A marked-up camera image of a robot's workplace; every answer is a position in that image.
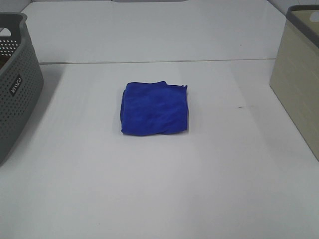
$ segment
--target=folded towel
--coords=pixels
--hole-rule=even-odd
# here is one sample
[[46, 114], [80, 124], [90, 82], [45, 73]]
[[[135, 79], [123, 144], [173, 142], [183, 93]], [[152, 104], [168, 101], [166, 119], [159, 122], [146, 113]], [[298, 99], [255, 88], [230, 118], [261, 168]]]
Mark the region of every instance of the folded towel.
[[187, 86], [132, 82], [121, 105], [122, 132], [138, 136], [187, 130]]

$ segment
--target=beige storage bin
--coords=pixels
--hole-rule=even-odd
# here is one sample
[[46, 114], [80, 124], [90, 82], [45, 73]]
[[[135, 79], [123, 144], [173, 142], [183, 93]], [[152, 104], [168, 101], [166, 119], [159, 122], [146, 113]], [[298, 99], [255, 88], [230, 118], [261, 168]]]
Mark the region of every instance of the beige storage bin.
[[319, 5], [289, 8], [270, 86], [319, 160]]

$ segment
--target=towel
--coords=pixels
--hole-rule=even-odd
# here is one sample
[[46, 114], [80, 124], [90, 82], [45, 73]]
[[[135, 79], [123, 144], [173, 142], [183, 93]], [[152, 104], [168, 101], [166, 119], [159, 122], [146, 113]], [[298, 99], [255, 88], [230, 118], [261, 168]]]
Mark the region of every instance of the towel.
[[121, 105], [122, 132], [137, 136], [187, 130], [187, 86], [132, 82]]

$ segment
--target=basket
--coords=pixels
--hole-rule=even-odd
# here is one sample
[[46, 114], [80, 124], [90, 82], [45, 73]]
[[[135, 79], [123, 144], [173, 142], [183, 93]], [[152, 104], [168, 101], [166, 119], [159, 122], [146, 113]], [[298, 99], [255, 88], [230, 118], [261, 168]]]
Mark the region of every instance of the basket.
[[319, 160], [318, 16], [319, 5], [289, 8], [270, 86]]
[[19, 137], [44, 83], [26, 18], [21, 13], [0, 13], [0, 28], [11, 32], [0, 36], [0, 56], [8, 58], [0, 68], [0, 163]]

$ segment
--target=basket handle hole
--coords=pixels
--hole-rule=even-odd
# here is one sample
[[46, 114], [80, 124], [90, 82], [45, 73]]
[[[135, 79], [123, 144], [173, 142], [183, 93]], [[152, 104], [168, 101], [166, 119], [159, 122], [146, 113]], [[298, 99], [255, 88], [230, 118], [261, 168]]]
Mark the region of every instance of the basket handle hole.
[[310, 21], [319, 22], [319, 11], [315, 11], [310, 15]]
[[11, 36], [8, 28], [0, 28], [0, 36]]

